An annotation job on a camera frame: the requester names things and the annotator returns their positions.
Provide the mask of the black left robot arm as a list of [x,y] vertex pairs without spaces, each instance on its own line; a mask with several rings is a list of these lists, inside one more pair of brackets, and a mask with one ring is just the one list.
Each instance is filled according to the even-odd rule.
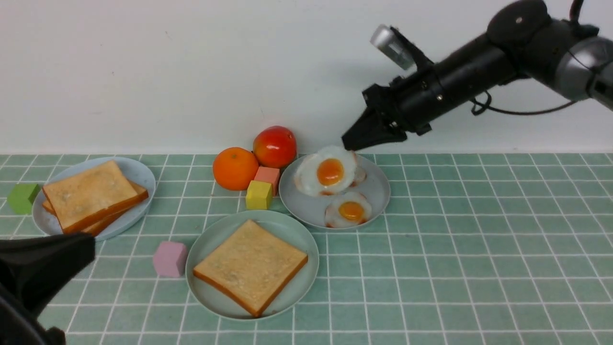
[[38,318],[56,294],[95,259],[87,233],[0,241],[0,342],[64,345],[64,331]]

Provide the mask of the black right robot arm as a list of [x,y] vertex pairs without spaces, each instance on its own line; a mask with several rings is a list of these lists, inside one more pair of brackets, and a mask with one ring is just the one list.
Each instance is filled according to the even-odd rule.
[[583,2],[575,0],[569,19],[550,17],[543,0],[517,0],[499,11],[486,32],[438,63],[397,28],[382,24],[371,44],[404,70],[389,85],[373,84],[362,92],[365,110],[341,137],[346,150],[403,142],[408,133],[431,131],[431,122],[467,102],[475,116],[504,114],[491,105],[489,90],[516,80],[534,79],[568,102],[538,111],[560,111],[593,99],[613,106],[612,40],[600,29],[580,24]]

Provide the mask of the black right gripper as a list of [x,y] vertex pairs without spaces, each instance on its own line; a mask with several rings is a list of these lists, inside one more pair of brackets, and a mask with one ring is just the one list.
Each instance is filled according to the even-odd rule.
[[428,119],[431,86],[427,81],[392,81],[373,84],[362,92],[374,112],[364,112],[341,136],[346,150],[359,151],[388,143],[405,142],[410,132],[431,131]]

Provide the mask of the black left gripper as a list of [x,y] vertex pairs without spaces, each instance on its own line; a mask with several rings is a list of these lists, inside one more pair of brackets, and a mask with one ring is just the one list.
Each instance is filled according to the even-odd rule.
[[1,240],[1,292],[37,317],[95,255],[96,240],[86,233]]

